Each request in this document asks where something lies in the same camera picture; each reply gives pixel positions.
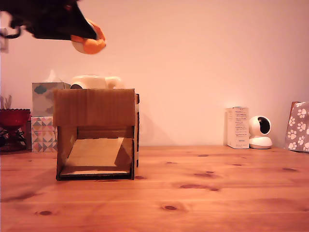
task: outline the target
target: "orange toy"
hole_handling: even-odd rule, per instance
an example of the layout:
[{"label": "orange toy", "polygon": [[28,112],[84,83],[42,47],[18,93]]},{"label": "orange toy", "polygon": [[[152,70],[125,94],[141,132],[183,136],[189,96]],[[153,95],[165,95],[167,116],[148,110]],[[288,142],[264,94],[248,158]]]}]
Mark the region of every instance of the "orange toy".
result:
[{"label": "orange toy", "polygon": [[106,41],[101,28],[91,20],[87,19],[87,21],[92,26],[93,30],[95,30],[95,32],[97,33],[97,39],[85,39],[82,37],[71,35],[71,41],[77,51],[93,55],[105,48]]}]

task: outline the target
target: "stuffed animal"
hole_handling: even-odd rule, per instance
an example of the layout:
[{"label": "stuffed animal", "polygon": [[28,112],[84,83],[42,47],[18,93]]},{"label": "stuffed animal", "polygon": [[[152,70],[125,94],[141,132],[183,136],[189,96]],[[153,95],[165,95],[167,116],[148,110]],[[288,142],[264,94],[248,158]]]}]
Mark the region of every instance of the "stuffed animal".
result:
[{"label": "stuffed animal", "polygon": [[93,55],[105,48],[106,41],[101,28],[89,19],[87,19],[87,22],[97,33],[97,39],[85,39],[79,36],[71,35],[71,41],[77,51]]}]

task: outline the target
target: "wood grain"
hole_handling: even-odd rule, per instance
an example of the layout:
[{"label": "wood grain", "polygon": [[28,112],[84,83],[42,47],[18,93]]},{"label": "wood grain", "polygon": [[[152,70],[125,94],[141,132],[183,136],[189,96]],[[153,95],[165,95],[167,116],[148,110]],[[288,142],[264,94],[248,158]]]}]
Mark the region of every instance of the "wood grain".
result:
[{"label": "wood grain", "polygon": [[2,232],[309,231],[305,153],[141,147],[133,181],[56,181],[56,153],[0,158]]}]

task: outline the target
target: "gray bag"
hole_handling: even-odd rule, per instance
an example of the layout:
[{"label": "gray bag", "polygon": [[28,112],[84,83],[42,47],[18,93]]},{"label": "gray bag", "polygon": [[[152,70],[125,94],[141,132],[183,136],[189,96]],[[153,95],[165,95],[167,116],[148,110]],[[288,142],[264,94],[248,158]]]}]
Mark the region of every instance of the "gray bag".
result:
[{"label": "gray bag", "polygon": [[309,152],[309,102],[294,104],[285,136],[285,148]]}]

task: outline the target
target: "white camera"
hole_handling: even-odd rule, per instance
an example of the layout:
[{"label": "white camera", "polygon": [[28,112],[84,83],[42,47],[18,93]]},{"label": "white camera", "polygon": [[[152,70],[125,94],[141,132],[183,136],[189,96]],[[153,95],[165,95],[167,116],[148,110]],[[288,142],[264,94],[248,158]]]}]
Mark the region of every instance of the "white camera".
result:
[{"label": "white camera", "polygon": [[254,116],[249,120],[249,146],[255,149],[269,149],[272,141],[268,135],[271,131],[271,123],[267,117]]}]

